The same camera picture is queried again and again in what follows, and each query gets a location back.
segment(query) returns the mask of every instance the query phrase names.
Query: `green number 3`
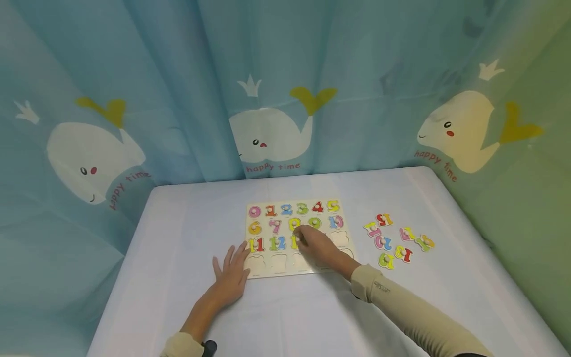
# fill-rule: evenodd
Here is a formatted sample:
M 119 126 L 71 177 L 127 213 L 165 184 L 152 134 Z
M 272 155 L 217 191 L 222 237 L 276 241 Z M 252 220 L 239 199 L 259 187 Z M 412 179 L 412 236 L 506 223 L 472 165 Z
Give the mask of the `green number 3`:
M 306 214 L 308 211 L 309 209 L 307 209 L 307 205 L 305 203 L 297 204 L 297 214 Z

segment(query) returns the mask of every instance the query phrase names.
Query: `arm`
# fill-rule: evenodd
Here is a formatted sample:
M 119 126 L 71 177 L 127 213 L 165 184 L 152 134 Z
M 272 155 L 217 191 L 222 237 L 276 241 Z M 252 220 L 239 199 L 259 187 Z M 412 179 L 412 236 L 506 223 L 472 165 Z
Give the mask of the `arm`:
M 351 282 L 359 299 L 374 304 L 397 327 L 431 357 L 492 357 L 470 331 L 404 287 L 386 278 L 379 270 L 340 252 L 331 240 L 311 226 L 294 232 L 302 253 L 313 256 Z
M 160 357 L 201 357 L 204 347 L 199 343 L 210 328 L 214 317 L 226 306 L 236 302 L 246 286 L 250 269 L 244 270 L 244 262 L 250 253 L 243 242 L 234 254 L 231 246 L 224 258 L 222 270 L 218 259 L 212 259 L 216 282 L 196 302 L 180 332 L 170 337 Z

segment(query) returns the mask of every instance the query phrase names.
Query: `red number 4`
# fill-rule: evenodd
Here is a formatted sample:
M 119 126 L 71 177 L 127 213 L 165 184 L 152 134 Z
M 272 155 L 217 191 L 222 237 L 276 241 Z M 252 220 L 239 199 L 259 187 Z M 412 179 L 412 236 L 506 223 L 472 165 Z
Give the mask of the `red number 4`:
M 317 202 L 311 210 L 319 213 L 323 212 L 323 206 L 321 205 L 321 202 Z

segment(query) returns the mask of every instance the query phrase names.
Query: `blue number 2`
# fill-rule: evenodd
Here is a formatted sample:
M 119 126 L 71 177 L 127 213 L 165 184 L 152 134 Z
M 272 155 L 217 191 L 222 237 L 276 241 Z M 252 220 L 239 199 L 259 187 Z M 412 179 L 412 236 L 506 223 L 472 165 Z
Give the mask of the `blue number 2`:
M 292 215 L 291 204 L 284 204 L 282 206 L 282 214 Z
M 284 236 L 279 236 L 278 240 L 280 241 L 280 245 L 278 245 L 279 250 L 286 250 L 286 238 Z

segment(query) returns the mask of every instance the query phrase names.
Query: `empty puzzle slot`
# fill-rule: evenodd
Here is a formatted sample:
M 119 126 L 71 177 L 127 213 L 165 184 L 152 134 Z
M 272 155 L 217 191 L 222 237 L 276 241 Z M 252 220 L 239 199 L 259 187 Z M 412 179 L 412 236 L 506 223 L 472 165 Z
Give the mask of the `empty puzzle slot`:
M 250 268 L 250 276 L 261 275 L 266 270 L 266 262 L 263 256 L 251 256 L 246 259 L 244 268 Z
M 287 255 L 276 254 L 270 257 L 270 267 L 272 272 L 286 272 Z
M 347 231 L 337 231 L 331 232 L 331 241 L 338 247 L 344 247 L 349 245 L 349 237 L 347 236 Z
M 308 271 L 310 270 L 309 263 L 301 253 L 295 253 L 292 256 L 292 268 L 295 271 Z

